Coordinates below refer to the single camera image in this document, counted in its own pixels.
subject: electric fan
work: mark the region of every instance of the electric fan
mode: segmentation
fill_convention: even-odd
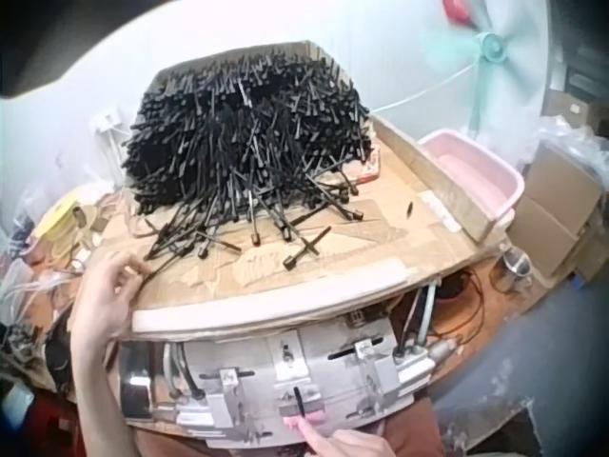
[[[535,129],[548,80],[547,4],[444,0],[442,5],[445,17],[440,23],[436,17],[420,35],[425,62],[447,76],[473,68],[464,129],[515,164]]]

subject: plastic bag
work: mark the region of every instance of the plastic bag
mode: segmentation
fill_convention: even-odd
[[[539,141],[546,141],[567,152],[604,188],[599,202],[599,213],[593,215],[593,222],[599,228],[609,227],[609,141],[596,136],[589,126],[573,129],[562,116],[541,117]]]

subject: black slot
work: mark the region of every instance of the black slot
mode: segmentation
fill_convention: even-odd
[[[382,342],[383,342],[383,337],[382,336],[379,336],[377,338],[373,338],[372,339],[372,346],[379,345]],[[345,357],[345,355],[350,355],[350,354],[355,354],[355,348],[354,347],[347,348],[347,349],[342,349],[342,350],[339,350],[338,352],[333,352],[333,353],[331,353],[331,354],[329,354],[327,356],[327,360],[340,359],[341,357]]]

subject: wooden board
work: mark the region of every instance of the wooden board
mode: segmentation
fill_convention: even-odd
[[[483,241],[496,221],[475,203],[467,190],[438,167],[425,150],[415,147],[412,139],[387,121],[374,117],[374,128],[387,146],[393,149],[430,189],[433,189],[469,236],[477,242]]]
[[[502,230],[477,244],[423,201],[423,196],[428,201],[429,187],[407,166],[417,147],[390,130],[379,129],[376,140],[381,176],[360,186],[360,195],[349,204],[364,213],[364,220],[346,222],[335,209],[327,209],[299,226],[309,238],[332,226],[318,245],[320,256],[307,254],[286,271],[282,262],[300,249],[300,241],[285,243],[270,221],[260,217],[262,245],[254,248],[249,224],[227,224],[221,236],[244,252],[235,255],[213,247],[205,261],[191,255],[159,274],[139,294],[129,338],[216,338],[327,319],[415,288],[498,249],[505,240]],[[463,207],[474,211],[475,204],[468,202]],[[288,217],[300,211],[292,209]],[[165,211],[149,219],[160,227],[170,216]],[[113,250],[143,256],[153,238],[135,239],[128,225],[124,215],[111,220],[91,262]],[[155,260],[151,267],[165,260]]]

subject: cardboard box on floor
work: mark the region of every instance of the cardboard box on floor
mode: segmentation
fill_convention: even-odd
[[[544,116],[562,116],[574,129],[590,126],[597,136],[609,137],[609,104],[601,101],[586,103],[570,93],[550,89]]]
[[[602,186],[568,154],[541,142],[508,236],[546,278],[567,261],[575,267],[576,256],[594,234],[588,220],[602,192]]]
[[[585,283],[592,281],[609,259],[609,234],[595,233],[575,256],[575,270]]]

